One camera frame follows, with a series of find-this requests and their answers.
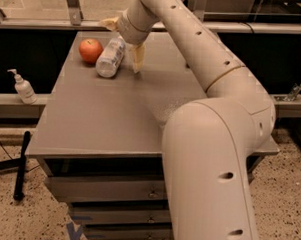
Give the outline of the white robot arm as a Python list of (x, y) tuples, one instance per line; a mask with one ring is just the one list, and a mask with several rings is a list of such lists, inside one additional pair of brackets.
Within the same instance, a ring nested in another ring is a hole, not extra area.
[(162, 156), (174, 240), (259, 240), (247, 158), (276, 110), (250, 70), (182, 3), (133, 0), (103, 26), (141, 46), (161, 22), (205, 91), (166, 122)]

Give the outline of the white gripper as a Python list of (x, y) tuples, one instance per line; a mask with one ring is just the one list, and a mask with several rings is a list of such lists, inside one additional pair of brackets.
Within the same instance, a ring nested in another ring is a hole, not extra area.
[(132, 59), (132, 67), (134, 73), (138, 73), (144, 62), (145, 40), (150, 31), (141, 31), (130, 21), (128, 11), (125, 10), (123, 14), (118, 17), (111, 17), (103, 19), (99, 22), (102, 27), (110, 31), (118, 31), (125, 42), (133, 44), (130, 47), (129, 54)]

